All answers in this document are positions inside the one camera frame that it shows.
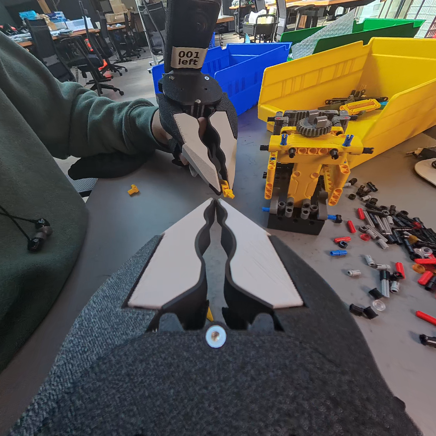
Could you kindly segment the cluttered wooden office desk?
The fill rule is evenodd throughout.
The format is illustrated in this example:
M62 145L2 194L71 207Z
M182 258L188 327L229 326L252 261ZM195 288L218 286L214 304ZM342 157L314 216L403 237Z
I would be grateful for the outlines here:
M62 12L38 14L33 10L20 12L19 16L22 19L23 27L20 30L13 28L12 35L9 35L8 38L24 48L34 45L33 38L27 29L25 18L30 20L43 19L47 24L53 41L66 37L87 37L87 34L97 35L100 32L100 29L94 27L91 19L87 16L78 20L68 20Z

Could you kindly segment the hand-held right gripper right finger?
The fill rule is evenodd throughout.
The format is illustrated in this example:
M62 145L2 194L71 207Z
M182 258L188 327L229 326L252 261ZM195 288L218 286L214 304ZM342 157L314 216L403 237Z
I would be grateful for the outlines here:
M270 309L302 306L270 234L222 199L216 202L216 215L230 286Z

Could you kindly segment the black wired earbuds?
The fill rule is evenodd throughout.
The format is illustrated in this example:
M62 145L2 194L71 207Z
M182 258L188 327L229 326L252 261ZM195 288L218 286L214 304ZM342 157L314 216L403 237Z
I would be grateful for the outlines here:
M0 207L0 215L8 218L27 241L27 250L30 253L40 252L46 240L52 235L53 230L50 222L45 218L31 219L9 213L3 206ZM31 223L35 227L35 234L30 237L24 230L20 221Z

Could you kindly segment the black office chair red accents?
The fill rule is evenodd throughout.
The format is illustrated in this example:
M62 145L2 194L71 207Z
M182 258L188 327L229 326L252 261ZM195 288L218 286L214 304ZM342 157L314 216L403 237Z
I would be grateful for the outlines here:
M86 58L89 61L90 65L90 74L92 75L93 79L93 85L91 87L91 90L97 92L98 96L102 95L102 89L109 89L113 90L114 92L118 92L121 96L124 95L124 92L114 87L111 84L105 84L106 82L110 81L111 79L106 78L99 70L100 67L103 66L104 61L101 55L98 52L97 47L94 47L92 45L92 38L90 35L89 27L88 27L88 21L87 21L87 11L85 10L82 1L78 1L79 7L82 12L82 17L84 19L84 26L85 26L85 32L86 32L86 38L84 39L84 45L86 47Z

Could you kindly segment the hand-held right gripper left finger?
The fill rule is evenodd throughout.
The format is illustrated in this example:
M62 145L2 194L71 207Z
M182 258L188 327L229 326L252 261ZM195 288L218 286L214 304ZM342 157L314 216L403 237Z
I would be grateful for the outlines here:
M208 285L203 254L210 245L215 199L207 199L163 232L127 302L130 308L196 310Z

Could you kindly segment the green plastic bin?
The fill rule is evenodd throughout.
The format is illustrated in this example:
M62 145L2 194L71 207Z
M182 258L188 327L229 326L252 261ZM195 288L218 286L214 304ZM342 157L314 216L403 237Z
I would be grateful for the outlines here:
M424 23L425 20L377 18L366 18L361 23L355 21L351 34L319 40L314 49L314 54L358 41L362 41L365 45L373 37L414 38ZM284 32L280 42L289 42L293 46L325 26Z

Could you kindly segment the person's left forearm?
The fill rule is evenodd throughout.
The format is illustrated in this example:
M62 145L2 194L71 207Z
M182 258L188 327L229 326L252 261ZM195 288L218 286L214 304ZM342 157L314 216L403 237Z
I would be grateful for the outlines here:
M54 139L43 140L52 156L147 154L162 145L152 132L157 107L150 101L115 102L73 83L59 88L63 100L54 106L54 114L60 117L54 122Z

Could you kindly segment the yellow lego vehicle model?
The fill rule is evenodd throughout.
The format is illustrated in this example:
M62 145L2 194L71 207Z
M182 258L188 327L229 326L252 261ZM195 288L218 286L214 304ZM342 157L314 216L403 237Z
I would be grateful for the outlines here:
M264 197L270 201L267 228L319 235L350 176L350 158L372 154L353 134L353 115L339 110L278 111L273 123L264 172Z

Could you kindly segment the white round plate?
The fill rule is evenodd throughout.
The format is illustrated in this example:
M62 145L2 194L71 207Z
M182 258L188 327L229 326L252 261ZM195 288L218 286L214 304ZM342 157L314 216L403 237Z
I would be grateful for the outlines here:
M414 170L416 174L427 182L436 186L436 159L426 159L415 164Z

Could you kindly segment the dark small object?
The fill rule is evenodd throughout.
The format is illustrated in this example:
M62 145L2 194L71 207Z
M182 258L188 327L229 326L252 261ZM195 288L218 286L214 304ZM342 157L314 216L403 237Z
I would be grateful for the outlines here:
M406 155L412 155L417 159L428 160L436 158L436 146L418 148L416 150L407 152Z

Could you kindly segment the pile of loose lego pieces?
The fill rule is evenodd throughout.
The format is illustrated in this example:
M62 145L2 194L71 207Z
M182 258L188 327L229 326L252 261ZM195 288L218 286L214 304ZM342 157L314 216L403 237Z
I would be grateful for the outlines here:
M377 191L376 186L368 182L347 195L349 200L359 199L362 203L356 209L359 226L355 227L359 238L365 242L373 241L383 250L391 246L403 247L413 262L413 271L419 274L417 284L428 292L435 292L435 231L425 226L419 217L410 216L406 210L397 210L395 205L378 205L378 199L371 195ZM383 294L383 299L400 292L400 282L406 279L402 262L393 266L380 264L370 255L364 255L364 261L379 272L377 289Z

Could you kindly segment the black cart white bags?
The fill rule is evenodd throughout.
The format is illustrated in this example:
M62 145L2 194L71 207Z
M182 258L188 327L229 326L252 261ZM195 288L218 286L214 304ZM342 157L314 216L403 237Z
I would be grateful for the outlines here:
M243 19L243 36L248 42L273 42L276 15L266 9L250 12Z

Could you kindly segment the bubble wrap sheet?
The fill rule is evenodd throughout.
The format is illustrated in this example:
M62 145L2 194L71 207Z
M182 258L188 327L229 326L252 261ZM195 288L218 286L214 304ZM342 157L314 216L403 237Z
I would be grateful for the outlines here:
M344 16L336 19L332 24L326 25L313 35L293 45L291 47L292 59L296 60L312 55L318 41L321 39L351 34L353 30L354 16L355 10L351 10Z

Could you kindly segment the person's green sweatshirt torso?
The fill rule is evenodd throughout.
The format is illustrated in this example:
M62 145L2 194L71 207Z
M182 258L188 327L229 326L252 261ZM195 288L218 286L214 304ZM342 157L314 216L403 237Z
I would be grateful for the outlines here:
M9 213L47 219L53 233L40 252L1 216L1 371L44 319L83 243L84 201L46 148L54 139L60 83L19 44L1 34L1 195Z

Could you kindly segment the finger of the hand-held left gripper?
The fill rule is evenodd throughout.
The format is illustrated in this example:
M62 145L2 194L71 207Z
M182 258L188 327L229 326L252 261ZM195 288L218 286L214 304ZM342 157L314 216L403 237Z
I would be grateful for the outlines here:
M208 147L200 139L198 120L186 113L174 114L173 118L183 140L182 155L203 181L220 195L222 190L218 170L210 158Z
M204 143L218 170L219 179L227 180L232 189L235 179L237 138L233 134L226 112L216 111L209 116Z

